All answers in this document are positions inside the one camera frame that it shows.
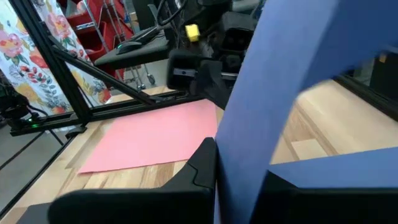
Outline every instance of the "wooden table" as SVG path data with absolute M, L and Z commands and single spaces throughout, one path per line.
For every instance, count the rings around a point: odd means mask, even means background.
M 146 92 L 168 91 L 157 87 Z M 113 101 L 128 100 L 125 95 Z M 218 120 L 223 112 L 218 109 Z M 185 161 L 77 175 L 113 119 L 90 123 L 15 204 L 0 224 L 15 223 L 30 205 L 47 203 L 78 189 L 160 187 Z M 398 146 L 398 123 L 339 84 L 328 81 L 302 93 L 292 108 L 272 163 Z

